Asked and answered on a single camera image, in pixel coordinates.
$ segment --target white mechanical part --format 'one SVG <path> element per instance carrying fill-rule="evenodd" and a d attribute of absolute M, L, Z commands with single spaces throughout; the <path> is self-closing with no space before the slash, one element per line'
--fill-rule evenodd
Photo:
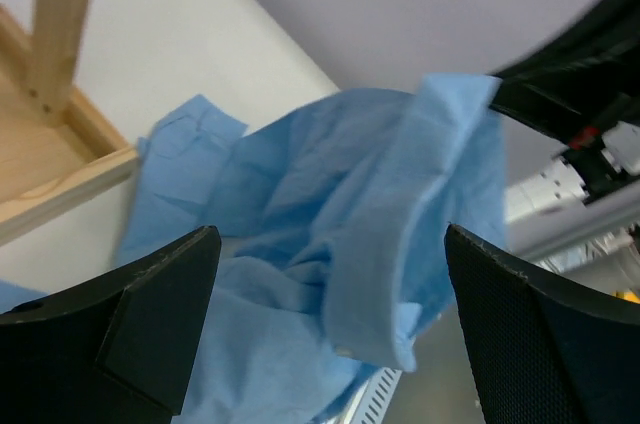
<path fill-rule="evenodd" d="M 620 167 L 631 175 L 640 174 L 640 128 L 621 122 L 603 141 Z"/>
<path fill-rule="evenodd" d="M 507 189 L 507 224 L 533 214 L 552 212 L 581 203 L 587 196 L 583 185 L 584 181 L 573 167 L 556 159 L 542 172 Z"/>
<path fill-rule="evenodd" d="M 352 398 L 346 411 L 327 424 L 381 424 L 401 371 L 380 369 Z"/>

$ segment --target black plastic part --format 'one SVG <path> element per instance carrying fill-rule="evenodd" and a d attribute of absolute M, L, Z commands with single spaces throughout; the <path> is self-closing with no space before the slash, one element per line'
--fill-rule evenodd
<path fill-rule="evenodd" d="M 640 306 L 458 226 L 445 248 L 487 424 L 637 422 Z"/>
<path fill-rule="evenodd" d="M 566 149 L 560 157 L 573 167 L 584 181 L 585 205 L 592 204 L 640 179 L 624 169 L 617 169 L 603 154 L 605 145 L 596 138 L 589 147 Z"/>
<path fill-rule="evenodd" d="M 640 0 L 601 0 L 561 36 L 530 57 L 495 73 L 503 82 L 490 107 L 570 144 L 621 96 L 622 120 L 640 122 Z"/>
<path fill-rule="evenodd" d="M 0 421 L 168 424 L 185 398 L 219 253 L 215 228 L 202 228 L 0 315 Z"/>

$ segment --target blue paper towel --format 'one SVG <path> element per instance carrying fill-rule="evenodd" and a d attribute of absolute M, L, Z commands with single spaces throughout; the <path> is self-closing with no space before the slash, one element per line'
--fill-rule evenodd
<path fill-rule="evenodd" d="M 379 367 L 415 368 L 412 339 L 453 300 L 449 222 L 504 244 L 498 85 L 345 91 L 247 137 L 199 96 L 141 140 L 120 265 L 200 225 L 244 239 L 175 423 L 322 422 Z"/>

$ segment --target wooden shelf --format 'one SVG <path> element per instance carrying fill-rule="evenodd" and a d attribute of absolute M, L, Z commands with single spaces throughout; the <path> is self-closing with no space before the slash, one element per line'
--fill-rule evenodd
<path fill-rule="evenodd" d="M 72 87 L 54 124 L 27 85 L 30 37 L 0 6 L 0 243 L 129 176 L 137 154 Z"/>

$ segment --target wooden frame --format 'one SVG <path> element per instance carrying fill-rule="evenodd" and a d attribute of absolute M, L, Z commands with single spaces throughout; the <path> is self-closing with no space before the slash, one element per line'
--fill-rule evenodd
<path fill-rule="evenodd" d="M 0 5 L 0 243 L 135 168 L 135 149 L 73 86 L 88 2 L 35 0 L 32 37 Z"/>

